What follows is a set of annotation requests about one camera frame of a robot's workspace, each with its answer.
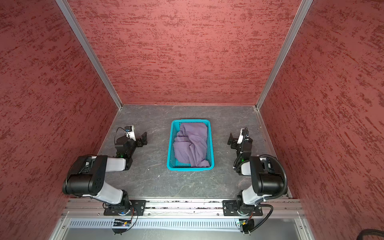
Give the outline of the teal plastic basket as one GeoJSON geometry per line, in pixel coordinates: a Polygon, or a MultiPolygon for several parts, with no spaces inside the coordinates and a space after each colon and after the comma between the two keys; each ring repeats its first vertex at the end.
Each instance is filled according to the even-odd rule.
{"type": "Polygon", "coordinates": [[[182,120],[174,120],[171,123],[171,131],[170,131],[170,140],[169,140],[169,147],[168,147],[168,158],[167,158],[167,168],[170,171],[179,171],[179,172],[198,172],[198,171],[209,171],[212,170],[215,166],[215,159],[214,159],[214,149],[213,149],[213,139],[212,139],[212,128],[211,128],[211,122],[209,120],[204,119],[182,119],[182,120]],[[202,167],[191,167],[190,164],[184,164],[181,163],[177,158],[175,157],[175,151],[174,151],[174,140],[177,136],[177,132],[180,131],[180,126],[183,123],[204,123],[208,129],[207,132],[207,154],[206,154],[206,160],[209,162],[210,166],[206,168],[202,167]]]}

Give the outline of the purple trousers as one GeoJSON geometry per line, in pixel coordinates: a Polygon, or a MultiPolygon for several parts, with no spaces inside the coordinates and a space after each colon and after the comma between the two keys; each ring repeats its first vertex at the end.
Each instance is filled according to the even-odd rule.
{"type": "Polygon", "coordinates": [[[173,142],[175,158],[192,168],[209,168],[207,138],[208,128],[204,123],[181,123],[173,142]]]}

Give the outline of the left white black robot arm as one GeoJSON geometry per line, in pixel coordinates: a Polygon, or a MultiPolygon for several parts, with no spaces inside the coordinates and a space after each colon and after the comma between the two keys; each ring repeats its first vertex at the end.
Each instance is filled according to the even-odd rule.
{"type": "Polygon", "coordinates": [[[134,212],[127,191],[117,189],[105,181],[106,173],[128,171],[135,150],[148,144],[147,132],[136,138],[133,130],[124,131],[124,136],[115,139],[115,157],[84,155],[77,158],[62,186],[65,195],[96,199],[104,204],[106,210],[120,216],[134,212]]]}

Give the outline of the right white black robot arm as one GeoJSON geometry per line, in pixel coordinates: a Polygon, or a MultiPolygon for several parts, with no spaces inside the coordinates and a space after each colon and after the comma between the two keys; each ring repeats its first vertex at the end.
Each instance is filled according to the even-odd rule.
{"type": "Polygon", "coordinates": [[[241,129],[238,138],[230,135],[228,145],[237,154],[233,164],[234,171],[241,176],[251,177],[251,186],[237,195],[234,209],[240,216],[248,216],[262,202],[277,199],[287,193],[288,177],[282,164],[269,154],[253,156],[253,140],[247,129],[241,129]]]}

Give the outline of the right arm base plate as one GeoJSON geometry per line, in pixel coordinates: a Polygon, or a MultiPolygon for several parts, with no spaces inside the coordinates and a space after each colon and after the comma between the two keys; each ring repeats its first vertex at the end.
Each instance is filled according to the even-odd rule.
{"type": "Polygon", "coordinates": [[[224,200],[223,212],[224,216],[250,217],[252,215],[260,217],[263,215],[261,207],[245,205],[243,202],[238,200],[224,200]]]}

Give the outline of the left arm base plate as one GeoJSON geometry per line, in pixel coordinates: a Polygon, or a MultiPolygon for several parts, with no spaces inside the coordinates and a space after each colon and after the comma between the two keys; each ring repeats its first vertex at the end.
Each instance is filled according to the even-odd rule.
{"type": "Polygon", "coordinates": [[[128,206],[123,203],[117,205],[104,204],[104,216],[129,217],[144,214],[146,200],[129,200],[128,206]]]}

